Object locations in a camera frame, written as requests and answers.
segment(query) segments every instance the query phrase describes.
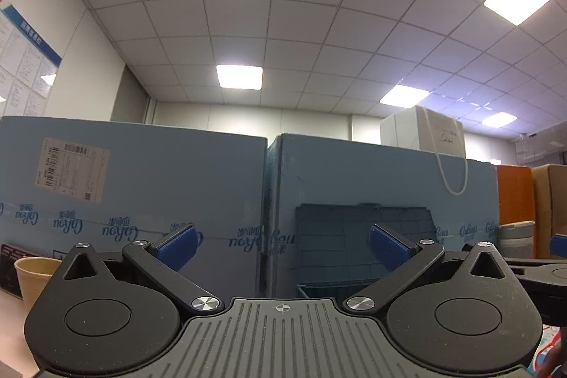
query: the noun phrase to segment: ribbed gray platform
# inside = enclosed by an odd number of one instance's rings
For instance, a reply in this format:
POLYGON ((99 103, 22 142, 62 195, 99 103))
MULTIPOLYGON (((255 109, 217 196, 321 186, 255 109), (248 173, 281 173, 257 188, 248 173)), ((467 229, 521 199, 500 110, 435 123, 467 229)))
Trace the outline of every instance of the ribbed gray platform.
MULTIPOLYGON (((41 378, 54 375, 44 373, 41 378)), ((330 300, 236 300, 194 318, 178 343, 125 378, 438 378, 397 352, 372 319, 330 300)), ((516 370, 510 378, 529 378, 516 370)))

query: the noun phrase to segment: paper cup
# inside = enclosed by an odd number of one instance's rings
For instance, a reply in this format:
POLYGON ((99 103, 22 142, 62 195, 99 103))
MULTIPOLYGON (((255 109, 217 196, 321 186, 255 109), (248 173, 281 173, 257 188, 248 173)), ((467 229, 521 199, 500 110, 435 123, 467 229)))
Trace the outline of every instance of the paper cup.
POLYGON ((61 261, 58 259, 42 256, 27 256, 16 260, 13 264, 18 273, 24 307, 28 312, 60 264, 61 261))

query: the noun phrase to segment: table surface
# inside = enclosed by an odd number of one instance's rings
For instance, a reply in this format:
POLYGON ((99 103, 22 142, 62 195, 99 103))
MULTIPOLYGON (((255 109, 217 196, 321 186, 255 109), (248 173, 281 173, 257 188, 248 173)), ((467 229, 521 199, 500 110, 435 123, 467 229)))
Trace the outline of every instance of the table surface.
POLYGON ((26 315, 21 299, 0 290, 0 361, 31 378, 38 366, 24 339, 26 315))

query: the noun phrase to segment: light blue cardboard box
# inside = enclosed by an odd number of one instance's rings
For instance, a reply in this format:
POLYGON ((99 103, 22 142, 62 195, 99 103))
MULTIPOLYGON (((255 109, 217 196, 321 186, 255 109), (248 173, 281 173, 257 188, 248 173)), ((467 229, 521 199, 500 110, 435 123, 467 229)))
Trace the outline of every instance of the light blue cardboard box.
MULTIPOLYGON (((463 159, 441 155, 441 160, 449 185, 459 191, 463 159)), ((429 152, 283 134, 270 146, 268 163, 263 289, 269 296, 296 293, 295 213, 301 204, 427 207, 446 249, 461 250, 466 242, 496 243, 498 194, 492 164, 469 160, 467 189, 454 196, 429 152)))
POLYGON ((4 117, 0 243, 62 258, 77 242, 111 252, 192 222, 201 242, 182 275, 225 303, 256 296, 265 159, 260 137, 4 117))

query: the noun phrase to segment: wall poster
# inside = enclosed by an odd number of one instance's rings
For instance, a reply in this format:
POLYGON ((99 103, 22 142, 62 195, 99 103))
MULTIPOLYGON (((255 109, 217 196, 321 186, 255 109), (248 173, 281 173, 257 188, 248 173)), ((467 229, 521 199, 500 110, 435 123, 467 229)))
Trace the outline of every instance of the wall poster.
POLYGON ((43 116, 61 57, 0 0, 0 117, 43 116))

